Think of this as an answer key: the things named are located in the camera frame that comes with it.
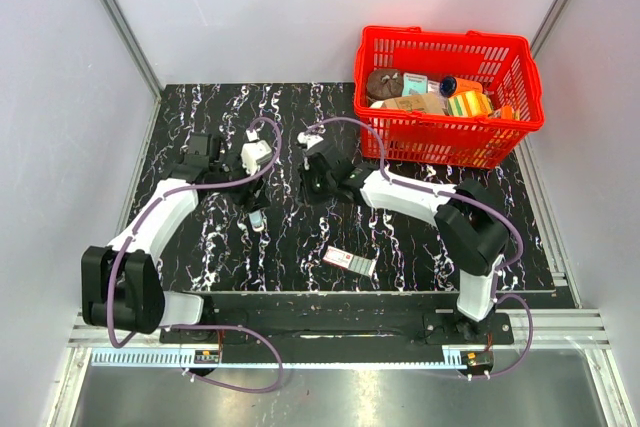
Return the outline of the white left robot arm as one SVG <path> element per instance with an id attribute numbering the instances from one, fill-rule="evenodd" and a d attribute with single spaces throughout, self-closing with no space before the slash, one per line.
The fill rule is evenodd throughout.
<path id="1" fill-rule="evenodd" d="M 195 342 L 214 336 L 217 320 L 204 310 L 203 298 L 164 290 L 157 265 L 183 221 L 210 195 L 228 196 L 246 211 L 254 231 L 265 228 L 268 199 L 258 174 L 272 160 L 272 148 L 255 132 L 237 153 L 222 153 L 221 143 L 218 135 L 193 135 L 134 220 L 107 245 L 83 253 L 86 324 L 141 334 L 182 324 Z"/>

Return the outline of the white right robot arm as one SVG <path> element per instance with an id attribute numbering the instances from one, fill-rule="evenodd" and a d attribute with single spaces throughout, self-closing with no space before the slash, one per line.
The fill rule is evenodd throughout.
<path id="1" fill-rule="evenodd" d="M 330 141 L 301 133 L 303 150 L 298 172 L 299 197 L 307 205 L 329 201 L 402 214 L 437 229 L 449 258 L 460 273 L 456 334 L 476 343 L 491 329 L 492 285 L 504 260 L 509 231 L 496 217 L 490 197 L 476 181 L 433 184 L 380 170 L 372 164 L 354 165 Z"/>

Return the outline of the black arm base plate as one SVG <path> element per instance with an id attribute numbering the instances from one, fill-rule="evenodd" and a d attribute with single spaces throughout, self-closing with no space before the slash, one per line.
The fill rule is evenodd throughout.
<path id="1" fill-rule="evenodd" d="M 429 345 L 514 343 L 507 314 L 468 320 L 457 311 L 455 293 L 214 292 L 204 300 L 203 324 L 240 325 L 273 339 L 379 336 Z"/>

